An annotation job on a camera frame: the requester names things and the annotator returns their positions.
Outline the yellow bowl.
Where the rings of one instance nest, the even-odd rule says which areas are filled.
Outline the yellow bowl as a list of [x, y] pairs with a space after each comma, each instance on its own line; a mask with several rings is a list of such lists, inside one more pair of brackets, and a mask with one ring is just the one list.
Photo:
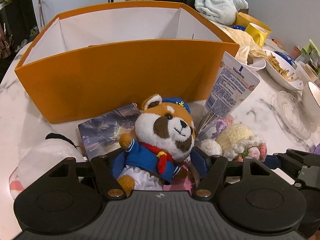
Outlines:
[[235, 22], [233, 23], [234, 25], [240, 25], [243, 27], [247, 27], [250, 23], [254, 23], [254, 24], [262, 27], [263, 29], [265, 29], [267, 31], [268, 36], [272, 32], [272, 30], [266, 24], [257, 20], [256, 18], [254, 18], [248, 14], [245, 14], [243, 12], [236, 13], [236, 19], [235, 19]]

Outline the clear glass plate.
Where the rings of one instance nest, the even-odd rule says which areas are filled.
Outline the clear glass plate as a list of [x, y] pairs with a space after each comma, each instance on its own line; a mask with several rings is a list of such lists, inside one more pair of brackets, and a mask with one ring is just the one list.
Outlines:
[[293, 135], [301, 140], [311, 137], [311, 122], [300, 102], [290, 93], [278, 92], [276, 96], [278, 114]]

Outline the orange storage box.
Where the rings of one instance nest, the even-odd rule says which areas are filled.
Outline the orange storage box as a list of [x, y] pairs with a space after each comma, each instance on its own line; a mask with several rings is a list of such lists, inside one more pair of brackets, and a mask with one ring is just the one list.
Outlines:
[[224, 53], [224, 31], [183, 3], [131, 1], [56, 15], [15, 68], [52, 124], [93, 118], [152, 94], [204, 100]]

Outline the white plush with striped foot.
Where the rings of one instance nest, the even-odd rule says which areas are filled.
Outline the white plush with striped foot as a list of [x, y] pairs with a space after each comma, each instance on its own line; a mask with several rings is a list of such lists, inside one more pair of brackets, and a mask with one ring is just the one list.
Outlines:
[[13, 199], [63, 159], [72, 157], [78, 162], [86, 159], [74, 142], [57, 133], [49, 133], [45, 140], [34, 146], [20, 160], [9, 177]]

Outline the Vaseline lotion tube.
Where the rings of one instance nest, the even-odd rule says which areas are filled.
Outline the Vaseline lotion tube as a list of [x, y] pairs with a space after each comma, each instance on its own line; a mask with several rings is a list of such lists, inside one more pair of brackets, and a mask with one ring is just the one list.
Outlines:
[[228, 52], [224, 52], [214, 85], [204, 104], [204, 111], [211, 111], [217, 116], [232, 113], [259, 83], [259, 77]]

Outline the light blue fluffy towel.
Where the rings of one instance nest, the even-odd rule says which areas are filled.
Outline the light blue fluffy towel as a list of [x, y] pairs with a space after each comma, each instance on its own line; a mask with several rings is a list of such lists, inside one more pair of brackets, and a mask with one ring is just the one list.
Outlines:
[[249, 8], [246, 0], [195, 0], [195, 9], [206, 19], [232, 25], [240, 10]]

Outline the red panda sailor plush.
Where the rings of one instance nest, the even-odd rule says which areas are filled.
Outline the red panda sailor plush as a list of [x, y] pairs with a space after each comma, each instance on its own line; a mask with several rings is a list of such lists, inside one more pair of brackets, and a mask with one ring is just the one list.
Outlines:
[[191, 154], [196, 134], [184, 100], [159, 94], [148, 97], [134, 130], [135, 137], [124, 133], [119, 139], [126, 159], [117, 182], [127, 196], [133, 190], [162, 191], [174, 178], [187, 177], [183, 162]]

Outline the white bowl with fries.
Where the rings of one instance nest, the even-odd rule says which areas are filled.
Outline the white bowl with fries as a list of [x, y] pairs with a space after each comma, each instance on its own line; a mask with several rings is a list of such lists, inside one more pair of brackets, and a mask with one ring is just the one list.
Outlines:
[[267, 55], [266, 70], [270, 77], [281, 87], [298, 91], [303, 89], [303, 82], [296, 75], [296, 70], [274, 51], [264, 49]]

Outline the photo card box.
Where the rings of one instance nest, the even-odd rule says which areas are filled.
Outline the photo card box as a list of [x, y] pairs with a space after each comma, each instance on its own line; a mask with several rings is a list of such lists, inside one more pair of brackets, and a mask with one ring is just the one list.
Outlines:
[[118, 148], [122, 134], [133, 137], [140, 111], [135, 103], [119, 107], [78, 125], [87, 159], [105, 155]]

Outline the white ceramic bowl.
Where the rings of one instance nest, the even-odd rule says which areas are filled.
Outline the white ceramic bowl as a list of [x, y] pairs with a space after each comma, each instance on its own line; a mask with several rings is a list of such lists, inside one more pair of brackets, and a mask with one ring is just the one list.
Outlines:
[[319, 127], [320, 123], [320, 90], [312, 81], [308, 81], [303, 88], [302, 104], [310, 121]]

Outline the crochet bunny with flowers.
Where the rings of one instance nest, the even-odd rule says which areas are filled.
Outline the crochet bunny with flowers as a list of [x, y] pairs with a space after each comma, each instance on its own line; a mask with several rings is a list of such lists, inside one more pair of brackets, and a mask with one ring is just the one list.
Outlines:
[[235, 123], [233, 116], [219, 117], [209, 127], [215, 128], [215, 131], [210, 137], [202, 133], [197, 145], [206, 155], [220, 155], [236, 162], [242, 162], [246, 157], [265, 161], [266, 141], [248, 126]]

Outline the broom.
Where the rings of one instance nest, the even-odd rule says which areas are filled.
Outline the broom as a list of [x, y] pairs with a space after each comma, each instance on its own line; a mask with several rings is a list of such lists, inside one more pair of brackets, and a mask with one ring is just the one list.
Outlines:
[[44, 15], [43, 15], [43, 10], [42, 10], [42, 2], [41, 0], [38, 0], [38, 7], [39, 7], [39, 19], [40, 19], [40, 30], [42, 30], [46, 24], [44, 21]]

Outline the pink wallet case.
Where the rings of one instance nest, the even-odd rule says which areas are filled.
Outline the pink wallet case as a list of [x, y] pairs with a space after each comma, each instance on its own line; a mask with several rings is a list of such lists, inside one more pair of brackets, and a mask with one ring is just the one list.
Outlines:
[[183, 168], [187, 170], [187, 177], [183, 179], [174, 178], [171, 185], [164, 185], [164, 191], [184, 191], [192, 193], [200, 183], [200, 175], [191, 161], [185, 161]]

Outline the yellow mug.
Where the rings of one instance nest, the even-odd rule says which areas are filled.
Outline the yellow mug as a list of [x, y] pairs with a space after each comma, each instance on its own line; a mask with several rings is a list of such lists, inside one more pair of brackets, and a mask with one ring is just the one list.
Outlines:
[[253, 38], [254, 42], [260, 48], [263, 48], [267, 38], [267, 31], [264, 28], [258, 26], [257, 24], [250, 23], [246, 27], [245, 32], [248, 33]]

